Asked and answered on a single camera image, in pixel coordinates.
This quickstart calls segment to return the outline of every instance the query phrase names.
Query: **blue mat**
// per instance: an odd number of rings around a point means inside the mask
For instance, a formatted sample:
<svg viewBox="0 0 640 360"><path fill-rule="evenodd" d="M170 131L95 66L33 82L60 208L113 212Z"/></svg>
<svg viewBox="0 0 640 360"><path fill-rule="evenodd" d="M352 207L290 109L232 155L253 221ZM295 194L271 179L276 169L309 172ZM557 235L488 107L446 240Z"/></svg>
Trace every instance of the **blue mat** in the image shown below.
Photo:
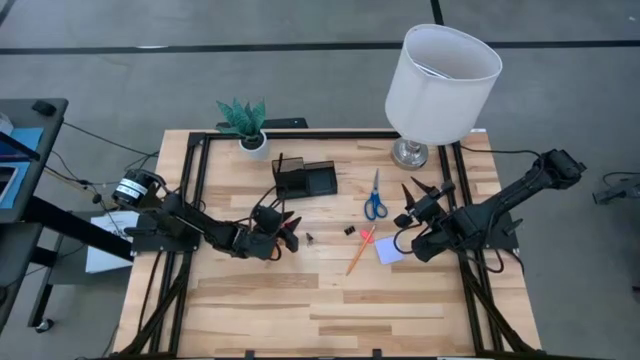
<svg viewBox="0 0 640 360"><path fill-rule="evenodd" d="M26 129L13 129L11 132L11 137L20 141L26 147L31 150L35 150L38 147L38 143L40 142L40 137L42 136L42 132L44 128L26 128ZM13 162L13 163L2 163L5 166L14 166L18 169L18 173L16 177L13 179L13 183L7 189L7 193L0 202L0 209L11 209L13 208L13 202L16 200L16 196L18 196L18 191L20 191L20 186L22 185L22 181L24 180L24 176L27 174L27 170L29 169L30 162Z"/></svg>

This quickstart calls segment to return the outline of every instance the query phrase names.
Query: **white paper sheet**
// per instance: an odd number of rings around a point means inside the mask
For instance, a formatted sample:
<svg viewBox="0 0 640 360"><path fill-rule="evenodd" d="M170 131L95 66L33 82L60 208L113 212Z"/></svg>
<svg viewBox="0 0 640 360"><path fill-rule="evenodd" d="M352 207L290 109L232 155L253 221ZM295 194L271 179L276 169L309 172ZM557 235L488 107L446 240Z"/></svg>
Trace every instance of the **white paper sheet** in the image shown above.
<svg viewBox="0 0 640 360"><path fill-rule="evenodd" d="M114 211L110 214L113 220L111 220L109 215L105 214L104 216L91 218L91 223L93 225L101 227L104 230L109 231L116 236L120 236L121 238L132 242L133 238L128 237L124 233L124 228L135 227L136 223L138 222L139 214L135 211ZM107 270L119 269L131 265L131 261L120 259L119 257L113 256L102 250L89 247L87 251L87 265L85 267L85 271L87 273L93 274Z"/></svg>

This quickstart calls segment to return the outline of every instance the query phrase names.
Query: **pencil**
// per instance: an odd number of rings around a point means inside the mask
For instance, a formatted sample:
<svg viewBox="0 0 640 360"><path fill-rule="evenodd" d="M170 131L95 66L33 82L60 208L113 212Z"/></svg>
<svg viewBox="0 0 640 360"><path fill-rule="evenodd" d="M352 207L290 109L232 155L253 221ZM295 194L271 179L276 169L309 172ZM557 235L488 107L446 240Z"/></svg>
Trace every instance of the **pencil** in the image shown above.
<svg viewBox="0 0 640 360"><path fill-rule="evenodd" d="M371 230L369 231L369 235L367 235L367 238L364 239L364 242L360 246L360 250L358 250L358 253L356 254L356 257L354 257L353 260L351 260L351 264L349 264L349 268L347 269L347 275L346 276L349 276L349 274L351 273L351 270L353 270L353 268L356 266L356 263L358 262L358 259L360 259L360 255L362 255L362 252L364 252L364 248L367 247L367 244L369 243L369 239L371 239L371 237L373 236L373 231L375 229L376 229L376 226L373 225L371 227Z"/></svg>

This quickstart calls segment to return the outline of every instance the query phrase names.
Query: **wooden tabletop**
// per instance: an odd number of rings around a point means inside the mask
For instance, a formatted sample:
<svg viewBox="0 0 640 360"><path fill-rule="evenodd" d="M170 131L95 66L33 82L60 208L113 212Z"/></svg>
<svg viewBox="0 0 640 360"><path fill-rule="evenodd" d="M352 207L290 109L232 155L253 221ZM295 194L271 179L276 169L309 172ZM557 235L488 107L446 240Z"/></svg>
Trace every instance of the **wooden tabletop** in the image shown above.
<svg viewBox="0 0 640 360"><path fill-rule="evenodd" d="M157 173L170 188L178 186L187 130L165 132ZM380 196L389 209L376 221L375 238L393 235L393 218L403 212L404 183L416 197L414 176L429 185L443 182L437 149L430 148L427 165L415 172L403 171L390 159L392 140L270 140L271 156L304 157L305 162L333 160L338 194L289 200L287 210L302 216L296 231L300 250L283 247L277 262L232 259L202 243L195 253L189 280L178 356L240 356L247 349L257 356L363 356L380 348L386 356L472 355L473 345L457 257L451 252L423 263L409 255L401 262L381 265L375 247L367 246L353 272L345 272L362 239L343 230L354 225L369 229L363 206L380 169ZM484 132L470 134L463 145L489 149ZM457 180L453 152L449 161ZM195 180L199 154L194 156L191 181ZM491 154L463 150L474 202L500 190ZM273 186L270 161L249 160L237 141L213 141L207 164L203 200L206 213L216 219L248 216L255 202ZM189 185L193 191L194 184ZM463 204L456 190L458 204ZM305 233L315 238L306 245ZM410 246L411 233L400 244ZM487 251L496 266L493 251ZM114 350L133 339L155 254L136 257ZM490 274L494 299L514 329L531 346L539 347L531 305L519 265L503 256L506 269ZM154 282L147 317L155 307L160 286ZM485 313L478 303L485 347L490 347ZM172 319L171 311L166 319ZM161 349L168 344L165 321Z"/></svg>

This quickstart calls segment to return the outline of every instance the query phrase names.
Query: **floor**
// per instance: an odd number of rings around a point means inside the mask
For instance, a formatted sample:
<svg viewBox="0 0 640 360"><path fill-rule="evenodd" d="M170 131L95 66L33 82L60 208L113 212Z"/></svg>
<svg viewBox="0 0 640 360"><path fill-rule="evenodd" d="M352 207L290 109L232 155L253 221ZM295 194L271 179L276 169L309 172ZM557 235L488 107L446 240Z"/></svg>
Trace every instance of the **floor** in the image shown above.
<svg viewBox="0 0 640 360"><path fill-rule="evenodd" d="M433 22L426 0L0 0L13 7L0 48L398 41ZM634 0L442 1L447 25L485 41L637 40ZM610 171L638 171L640 48L499 50L504 71L478 119L495 149L564 148L589 170L567 191L513 211L543 347L554 354L636 359L640 203L596 206ZM66 120L144 151L169 128L211 128L215 100L265 97L269 117L312 127L386 127L397 50L145 55L3 55L0 98L65 97ZM56 145L92 181L118 180L136 154L64 128ZM503 185L527 156L497 155ZM62 169L57 159L49 165ZM90 198L43 177L39 196L64 209ZM41 274L28 277L0 337L0 359L101 355L118 320L126 272L56 287L36 335L25 323Z"/></svg>

